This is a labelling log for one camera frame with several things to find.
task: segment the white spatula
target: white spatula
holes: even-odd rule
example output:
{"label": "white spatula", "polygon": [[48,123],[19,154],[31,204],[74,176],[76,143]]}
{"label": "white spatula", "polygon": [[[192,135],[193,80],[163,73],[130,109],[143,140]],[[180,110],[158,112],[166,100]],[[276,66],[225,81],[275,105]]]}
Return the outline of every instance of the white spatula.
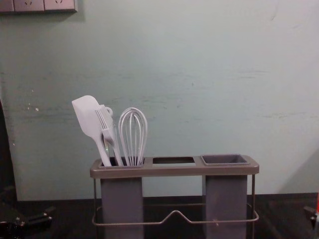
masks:
{"label": "white spatula", "polygon": [[102,142],[103,136],[100,121],[95,113],[95,110],[99,107],[99,103],[93,96],[83,96],[73,100],[72,105],[82,131],[95,141],[104,166],[111,166],[110,159],[106,154]]}

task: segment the gray rectangular tray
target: gray rectangular tray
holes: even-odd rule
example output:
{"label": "gray rectangular tray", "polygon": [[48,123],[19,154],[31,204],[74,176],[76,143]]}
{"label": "gray rectangular tray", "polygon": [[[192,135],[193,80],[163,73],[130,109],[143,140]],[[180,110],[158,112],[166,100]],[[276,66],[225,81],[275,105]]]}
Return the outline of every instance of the gray rectangular tray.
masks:
{"label": "gray rectangular tray", "polygon": [[241,154],[146,157],[144,165],[134,167],[104,167],[101,159],[98,159],[90,169],[90,176],[94,179],[195,175],[255,175],[258,173],[259,164],[251,157]]}

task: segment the empty compartment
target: empty compartment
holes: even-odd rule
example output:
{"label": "empty compartment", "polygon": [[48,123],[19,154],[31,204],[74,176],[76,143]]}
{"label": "empty compartment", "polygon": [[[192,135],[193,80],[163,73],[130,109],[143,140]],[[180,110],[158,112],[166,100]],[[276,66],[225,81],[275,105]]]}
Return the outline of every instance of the empty compartment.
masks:
{"label": "empty compartment", "polygon": [[248,164],[248,162],[240,154],[203,155],[201,158],[206,165]]}
{"label": "empty compartment", "polygon": [[190,167],[195,166],[193,157],[157,157],[153,158],[154,167]]}

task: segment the dark countertop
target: dark countertop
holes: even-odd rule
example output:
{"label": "dark countertop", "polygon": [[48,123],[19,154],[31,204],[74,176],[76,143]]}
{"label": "dark countertop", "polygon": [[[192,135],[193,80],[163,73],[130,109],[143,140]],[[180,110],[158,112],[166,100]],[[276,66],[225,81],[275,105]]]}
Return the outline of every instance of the dark countertop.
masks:
{"label": "dark countertop", "polygon": [[[256,211],[260,220],[256,222],[256,239],[311,239],[312,227],[305,217],[303,207],[316,205],[316,194],[257,195]],[[146,221],[163,219],[176,207],[152,207],[157,203],[194,203],[200,197],[145,198]],[[95,227],[91,223],[94,211],[93,200],[18,202],[17,208],[26,216],[41,213],[55,206],[56,212],[49,230],[28,236],[26,239],[94,239]],[[201,219],[198,206],[178,207],[194,220]],[[178,215],[165,224],[145,228],[146,239],[203,239],[201,225],[190,225]]]}

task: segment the spatula handle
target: spatula handle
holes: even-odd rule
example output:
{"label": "spatula handle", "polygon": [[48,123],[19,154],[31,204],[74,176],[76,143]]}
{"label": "spatula handle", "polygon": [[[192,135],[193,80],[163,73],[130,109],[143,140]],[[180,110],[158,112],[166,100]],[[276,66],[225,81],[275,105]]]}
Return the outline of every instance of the spatula handle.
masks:
{"label": "spatula handle", "polygon": [[98,147],[103,165],[106,167],[111,167],[111,162],[110,162],[110,158],[108,157],[108,155],[106,154],[105,148],[103,146],[102,141],[96,141],[96,146]]}

